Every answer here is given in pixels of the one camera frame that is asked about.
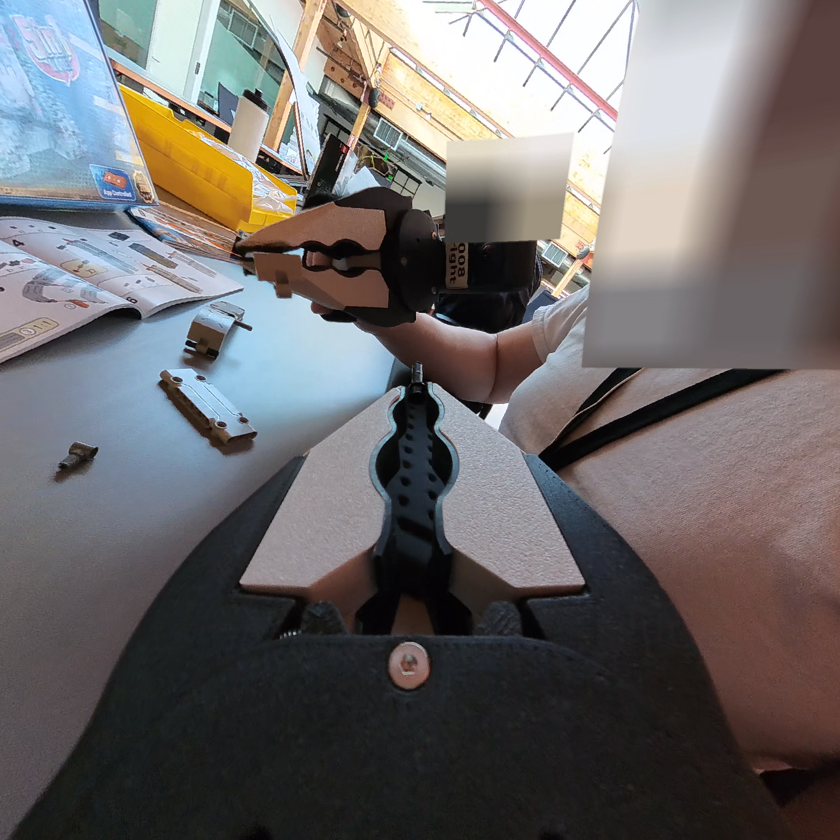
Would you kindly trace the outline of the yellow bin with plastic bags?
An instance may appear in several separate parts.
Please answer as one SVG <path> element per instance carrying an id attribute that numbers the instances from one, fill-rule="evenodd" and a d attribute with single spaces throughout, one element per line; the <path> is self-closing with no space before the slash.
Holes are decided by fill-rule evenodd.
<path id="1" fill-rule="evenodd" d="M 236 231 L 255 231 L 292 214 L 267 213 L 241 204 L 202 178 L 187 128 L 198 128 L 179 120 L 172 110 L 142 94 L 119 86 L 125 106 L 140 142 L 152 181 L 184 202 Z"/>

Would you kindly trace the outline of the white bottle with black lid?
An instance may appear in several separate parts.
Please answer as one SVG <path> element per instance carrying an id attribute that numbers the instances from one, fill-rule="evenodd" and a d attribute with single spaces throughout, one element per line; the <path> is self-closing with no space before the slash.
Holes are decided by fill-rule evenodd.
<path id="1" fill-rule="evenodd" d="M 252 163 L 257 162 L 259 150 L 270 119 L 270 105 L 262 91 L 246 89 L 238 98 L 228 145 Z"/>

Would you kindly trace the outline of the blue robot kit box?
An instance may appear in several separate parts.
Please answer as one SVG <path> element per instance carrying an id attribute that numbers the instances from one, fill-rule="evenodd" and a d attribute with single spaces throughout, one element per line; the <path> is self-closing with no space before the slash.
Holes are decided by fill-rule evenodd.
<path id="1" fill-rule="evenodd" d="M 1 201 L 157 203 L 87 2 L 1 2 Z"/>

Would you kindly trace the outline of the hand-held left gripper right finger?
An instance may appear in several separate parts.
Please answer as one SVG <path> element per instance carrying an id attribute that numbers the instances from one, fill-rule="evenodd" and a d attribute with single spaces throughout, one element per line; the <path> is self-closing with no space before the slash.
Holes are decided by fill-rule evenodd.
<path id="1" fill-rule="evenodd" d="M 450 591 L 476 616 L 492 602 L 580 592 L 584 578 L 522 451 L 440 386 L 439 431 L 458 474 L 443 499 Z"/>

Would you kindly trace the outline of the instruction booklet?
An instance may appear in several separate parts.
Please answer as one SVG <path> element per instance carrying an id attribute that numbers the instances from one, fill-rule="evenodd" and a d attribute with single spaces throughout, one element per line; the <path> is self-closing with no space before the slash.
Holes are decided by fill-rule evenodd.
<path id="1" fill-rule="evenodd" d="M 242 288 L 136 228 L 97 230 L 2 217 L 1 362 L 107 312 L 129 308 L 144 319 Z"/>

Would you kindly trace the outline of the person in beige shirt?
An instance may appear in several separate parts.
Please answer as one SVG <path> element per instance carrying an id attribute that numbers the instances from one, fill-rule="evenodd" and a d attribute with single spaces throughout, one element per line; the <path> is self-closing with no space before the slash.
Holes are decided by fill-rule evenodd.
<path id="1" fill-rule="evenodd" d="M 532 322 L 502 432 L 543 452 L 656 575 L 752 763 L 838 838 L 838 371 L 585 369 L 588 291 Z"/>

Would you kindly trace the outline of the grey desk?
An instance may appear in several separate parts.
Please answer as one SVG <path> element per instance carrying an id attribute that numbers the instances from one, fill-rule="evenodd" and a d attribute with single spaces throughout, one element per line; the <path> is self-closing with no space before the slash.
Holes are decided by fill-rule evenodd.
<path id="1" fill-rule="evenodd" d="M 121 309 L 2 365 L 1 832 L 86 727 L 145 610 L 189 552 L 294 456 L 385 391 L 392 356 L 226 262 L 251 331 L 182 353 L 197 304 Z M 220 444 L 162 371 L 204 374 L 257 431 Z M 74 442 L 95 458 L 58 471 Z"/>

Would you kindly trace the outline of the clear plastic bags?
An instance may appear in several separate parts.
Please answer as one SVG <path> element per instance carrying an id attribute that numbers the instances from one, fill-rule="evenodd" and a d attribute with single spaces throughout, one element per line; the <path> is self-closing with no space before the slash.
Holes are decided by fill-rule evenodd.
<path id="1" fill-rule="evenodd" d="M 193 153 L 202 178 L 220 188 L 241 204 L 273 214 L 293 214 L 297 193 L 283 182 L 262 171 L 255 163 L 196 128 L 187 128 L 195 141 Z"/>

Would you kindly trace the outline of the grey curved brick assembly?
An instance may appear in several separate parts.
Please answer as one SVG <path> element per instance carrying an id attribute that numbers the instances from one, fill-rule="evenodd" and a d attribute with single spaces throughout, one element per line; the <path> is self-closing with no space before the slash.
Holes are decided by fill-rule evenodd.
<path id="1" fill-rule="evenodd" d="M 226 301 L 211 301 L 195 315 L 185 340 L 184 352 L 215 360 L 229 330 L 234 326 L 251 331 L 245 310 Z"/>

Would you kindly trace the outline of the black carton box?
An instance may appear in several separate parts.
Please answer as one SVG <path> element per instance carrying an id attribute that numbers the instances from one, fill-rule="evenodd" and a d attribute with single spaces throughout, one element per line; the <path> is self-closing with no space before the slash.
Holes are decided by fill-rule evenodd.
<path id="1" fill-rule="evenodd" d="M 347 193 L 347 184 L 354 175 L 358 156 L 338 136 L 328 133 L 308 184 L 306 203 L 314 196 Z"/>

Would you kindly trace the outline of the grey rectangular panel brick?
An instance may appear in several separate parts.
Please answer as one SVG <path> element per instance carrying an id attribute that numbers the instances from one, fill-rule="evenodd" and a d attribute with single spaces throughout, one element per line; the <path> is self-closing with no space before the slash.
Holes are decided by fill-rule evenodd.
<path id="1" fill-rule="evenodd" d="M 229 445 L 257 436 L 247 417 L 204 374 L 184 368 L 162 371 L 160 377 L 170 398 L 218 443 Z"/>

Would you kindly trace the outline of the colourful printed leaflet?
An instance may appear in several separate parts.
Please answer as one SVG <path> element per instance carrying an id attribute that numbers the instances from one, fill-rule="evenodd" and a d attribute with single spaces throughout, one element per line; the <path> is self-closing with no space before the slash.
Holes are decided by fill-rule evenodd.
<path id="1" fill-rule="evenodd" d="M 234 231 L 166 204 L 133 206 L 126 213 L 136 224 L 160 241 L 198 256 L 242 263 L 233 252 Z"/>

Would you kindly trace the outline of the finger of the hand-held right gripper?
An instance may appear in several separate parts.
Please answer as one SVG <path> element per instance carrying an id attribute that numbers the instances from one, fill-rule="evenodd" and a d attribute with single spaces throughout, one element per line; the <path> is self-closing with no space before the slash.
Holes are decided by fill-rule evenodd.
<path id="1" fill-rule="evenodd" d="M 335 259 L 329 266 L 306 266 L 291 258 L 291 291 L 332 309 L 388 309 L 390 291 L 379 253 Z"/>
<path id="2" fill-rule="evenodd" d="M 331 248 L 340 242 L 351 242 L 363 251 L 377 251 L 385 235 L 383 210 L 329 203 L 261 228 L 240 239 L 234 245 L 234 252 L 240 255 L 256 251 L 286 253 L 308 244 Z"/>

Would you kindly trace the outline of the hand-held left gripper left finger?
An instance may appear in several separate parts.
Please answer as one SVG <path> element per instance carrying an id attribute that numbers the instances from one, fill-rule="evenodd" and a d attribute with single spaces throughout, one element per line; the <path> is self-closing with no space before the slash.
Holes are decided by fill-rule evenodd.
<path id="1" fill-rule="evenodd" d="M 355 631 L 375 593 L 371 552 L 385 515 L 371 455 L 392 435 L 389 412 L 403 395 L 390 390 L 309 451 L 239 581 L 244 591 L 332 602 Z"/>

